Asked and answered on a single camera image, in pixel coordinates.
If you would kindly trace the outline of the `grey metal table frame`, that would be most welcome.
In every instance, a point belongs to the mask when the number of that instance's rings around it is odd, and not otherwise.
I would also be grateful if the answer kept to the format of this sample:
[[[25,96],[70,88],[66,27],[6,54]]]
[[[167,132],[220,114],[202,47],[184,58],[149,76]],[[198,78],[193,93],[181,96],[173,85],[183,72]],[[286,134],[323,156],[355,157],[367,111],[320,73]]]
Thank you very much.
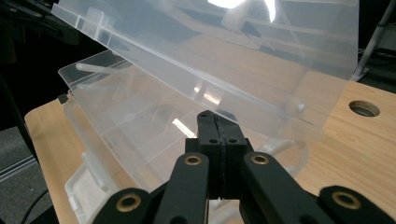
[[[353,72],[352,81],[364,76],[365,65],[382,38],[394,8],[396,0],[360,0],[359,46],[363,47],[363,54]]]

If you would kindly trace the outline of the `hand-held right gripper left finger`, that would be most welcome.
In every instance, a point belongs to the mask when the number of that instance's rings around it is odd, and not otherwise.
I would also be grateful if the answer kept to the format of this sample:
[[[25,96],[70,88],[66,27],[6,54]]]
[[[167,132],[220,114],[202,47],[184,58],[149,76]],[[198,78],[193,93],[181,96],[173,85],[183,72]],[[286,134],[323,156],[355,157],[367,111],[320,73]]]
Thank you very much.
[[[220,171],[221,142],[216,115],[209,110],[197,115],[197,137],[185,140],[186,153],[201,153],[209,159],[208,195],[210,200],[221,197],[222,177]]]

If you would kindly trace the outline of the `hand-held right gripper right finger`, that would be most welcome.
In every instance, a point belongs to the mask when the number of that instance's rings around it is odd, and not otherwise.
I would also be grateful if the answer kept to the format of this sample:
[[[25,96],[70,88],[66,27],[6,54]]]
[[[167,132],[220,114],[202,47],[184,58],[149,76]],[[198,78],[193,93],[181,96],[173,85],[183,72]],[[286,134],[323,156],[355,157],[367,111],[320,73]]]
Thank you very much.
[[[221,192],[220,198],[226,200],[239,199],[242,194],[243,177],[240,167],[251,146],[243,135],[238,124],[217,118],[219,131]]]

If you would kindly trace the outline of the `clear plastic storage box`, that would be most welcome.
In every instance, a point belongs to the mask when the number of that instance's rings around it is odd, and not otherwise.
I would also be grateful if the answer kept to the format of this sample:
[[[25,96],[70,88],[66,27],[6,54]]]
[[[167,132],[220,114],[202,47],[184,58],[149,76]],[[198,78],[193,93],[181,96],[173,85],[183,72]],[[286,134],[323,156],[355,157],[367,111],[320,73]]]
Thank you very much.
[[[60,72],[85,145],[66,183],[79,224],[172,173],[206,110],[296,175],[357,64],[359,0],[58,0],[104,47]]]

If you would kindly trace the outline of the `aluminium floor rail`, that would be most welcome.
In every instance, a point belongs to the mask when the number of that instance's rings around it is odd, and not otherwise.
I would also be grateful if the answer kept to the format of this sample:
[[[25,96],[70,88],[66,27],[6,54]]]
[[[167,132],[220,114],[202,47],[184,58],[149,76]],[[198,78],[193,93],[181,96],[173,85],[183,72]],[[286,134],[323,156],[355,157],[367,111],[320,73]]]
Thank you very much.
[[[34,164],[36,164],[36,159],[33,155],[31,155],[0,170],[0,183],[31,167]]]

